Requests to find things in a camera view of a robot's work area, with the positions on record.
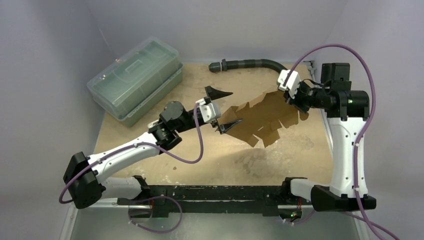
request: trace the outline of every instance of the wooden table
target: wooden table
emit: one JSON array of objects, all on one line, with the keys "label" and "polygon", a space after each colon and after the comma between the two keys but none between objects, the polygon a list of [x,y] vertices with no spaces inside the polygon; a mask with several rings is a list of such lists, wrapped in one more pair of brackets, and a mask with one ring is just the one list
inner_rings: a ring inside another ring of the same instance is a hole
[{"label": "wooden table", "polygon": [[[296,71],[302,79],[311,77],[306,65],[298,66]],[[216,100],[224,112],[230,106],[254,99],[270,87],[277,88],[277,77],[277,72],[266,68],[211,73],[207,64],[185,64],[183,81],[133,127],[121,125],[106,113],[95,152],[107,151],[140,136],[170,101],[180,101],[187,110],[192,109],[195,101],[205,96],[205,86],[234,92]],[[141,175],[148,184],[162,185],[280,185],[285,177],[307,177],[323,184],[331,180],[332,157],[317,109],[311,109],[309,118],[298,125],[279,129],[281,138],[267,148],[261,142],[252,148],[229,135],[220,135],[210,125],[202,126],[201,131],[204,156],[200,162],[186,164],[161,154],[139,161],[114,177]],[[195,160],[199,156],[196,131],[183,132],[180,136],[182,142],[171,152]]]}]

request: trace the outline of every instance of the white wall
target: white wall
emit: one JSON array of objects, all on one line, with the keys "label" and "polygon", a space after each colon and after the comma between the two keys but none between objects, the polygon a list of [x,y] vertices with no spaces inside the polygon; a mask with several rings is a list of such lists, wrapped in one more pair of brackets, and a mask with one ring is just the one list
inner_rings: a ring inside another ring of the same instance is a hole
[{"label": "white wall", "polygon": [[[369,217],[405,240],[424,236],[423,11],[422,0],[350,0],[326,41],[354,48],[371,69],[377,103],[365,138],[365,174],[377,209]],[[370,89],[347,51],[322,50],[316,59],[317,67],[351,63],[353,88]]]},{"label": "white wall", "polygon": [[183,61],[294,61],[323,44],[347,0],[87,0],[117,57],[149,36]]},{"label": "white wall", "polygon": [[103,117],[86,82],[113,58],[83,0],[2,0],[0,32],[1,239],[56,240],[64,170]]}]

